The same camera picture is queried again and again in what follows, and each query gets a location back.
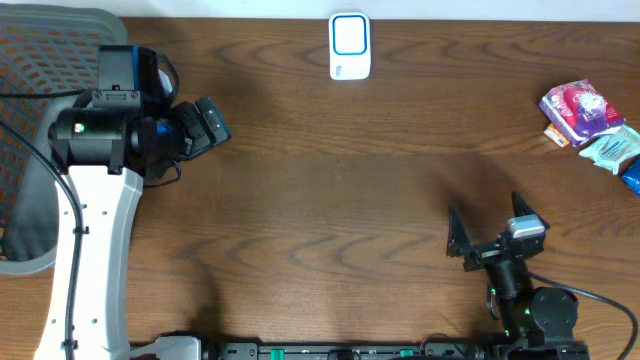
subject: blue wrapper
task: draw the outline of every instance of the blue wrapper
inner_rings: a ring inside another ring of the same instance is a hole
[[[633,191],[636,195],[640,196],[640,157],[637,158],[629,170],[622,175],[622,181]]]

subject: green connector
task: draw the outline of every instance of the green connector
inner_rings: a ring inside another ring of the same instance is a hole
[[[271,350],[271,360],[284,360],[284,350],[282,349]]]

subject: plastic basket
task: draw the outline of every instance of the plastic basket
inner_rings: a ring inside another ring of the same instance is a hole
[[[95,87],[98,47],[126,42],[122,21],[103,10],[0,4],[0,92]],[[44,114],[53,104],[51,100],[0,99],[0,121],[50,157],[47,132],[55,119]],[[30,274],[55,262],[58,207],[53,180],[2,130],[0,233],[0,273]]]

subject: blue square outline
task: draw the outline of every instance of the blue square outline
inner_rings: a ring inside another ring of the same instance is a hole
[[[359,53],[340,53],[338,52],[338,50],[336,49],[336,20],[340,19],[340,18],[350,18],[350,17],[357,17],[362,19],[362,22],[364,23],[364,50],[362,50]],[[362,15],[344,15],[344,16],[336,16],[335,18],[333,18],[333,22],[331,23],[331,27],[333,28],[333,52],[336,53],[337,55],[362,55],[364,53],[367,52],[367,21],[364,19],[364,17]]]

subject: wooden tabletop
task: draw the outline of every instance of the wooden tabletop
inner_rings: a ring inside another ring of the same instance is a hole
[[[371,76],[336,82],[326,21],[125,23],[131,43],[169,56],[181,100],[211,96],[233,132],[141,199],[132,341],[174,329],[264,342],[500,331],[486,275],[445,255],[447,208],[473,241],[493,241],[512,190],[552,226],[533,271],[640,313],[640,198],[546,139],[537,107],[588,78],[640,128],[638,25],[374,21]],[[52,274],[0,277],[0,358],[32,356]],[[614,358],[629,333],[620,311],[582,299],[575,336],[592,359]]]

